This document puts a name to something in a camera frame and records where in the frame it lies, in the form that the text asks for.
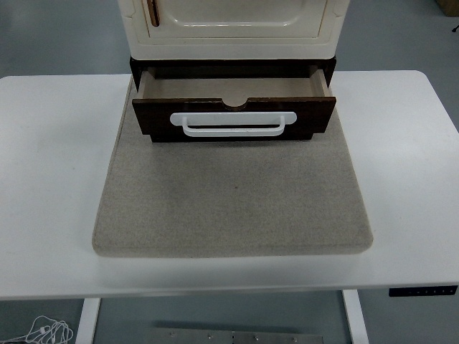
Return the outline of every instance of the table top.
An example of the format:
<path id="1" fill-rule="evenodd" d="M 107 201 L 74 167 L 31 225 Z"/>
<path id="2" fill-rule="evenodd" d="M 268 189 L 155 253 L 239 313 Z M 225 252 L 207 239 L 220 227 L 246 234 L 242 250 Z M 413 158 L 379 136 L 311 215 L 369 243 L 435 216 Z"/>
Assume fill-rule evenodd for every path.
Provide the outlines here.
<path id="1" fill-rule="evenodd" d="M 99 257 L 91 237 L 129 79 L 0 80 L 0 299 L 459 283 L 459 135 L 416 71 L 333 76 L 374 235 L 364 253 Z"/>

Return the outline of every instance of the open drawer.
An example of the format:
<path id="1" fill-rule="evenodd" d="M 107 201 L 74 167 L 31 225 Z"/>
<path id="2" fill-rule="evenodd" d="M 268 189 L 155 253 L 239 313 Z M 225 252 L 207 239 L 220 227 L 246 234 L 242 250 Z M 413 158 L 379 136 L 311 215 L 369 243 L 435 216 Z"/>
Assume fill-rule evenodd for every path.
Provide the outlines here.
<path id="1" fill-rule="evenodd" d="M 316 65 L 296 77 L 257 65 L 149 67 L 133 100 L 153 142 L 309 140 L 325 131 L 335 104 Z"/>

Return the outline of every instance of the gray floor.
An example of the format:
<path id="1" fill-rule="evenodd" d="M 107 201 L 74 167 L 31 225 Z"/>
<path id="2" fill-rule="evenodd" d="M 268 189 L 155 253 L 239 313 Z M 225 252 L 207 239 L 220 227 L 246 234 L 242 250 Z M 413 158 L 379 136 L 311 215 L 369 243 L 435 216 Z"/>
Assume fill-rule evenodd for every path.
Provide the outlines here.
<path id="1" fill-rule="evenodd" d="M 420 70 L 459 128 L 459 32 L 451 32 L 458 24 L 435 0 L 351 0 L 337 69 Z M 129 73 L 129 55 L 115 0 L 0 1 L 0 77 Z M 459 315 L 456 296 L 405 302 L 380 290 L 361 297 L 372 343 L 435 343 L 437 334 L 443 343 L 459 343 L 458 322 L 448 322 Z M 8 307 L 0 303 L 0 312 Z M 420 336 L 426 331 L 430 337 Z"/>

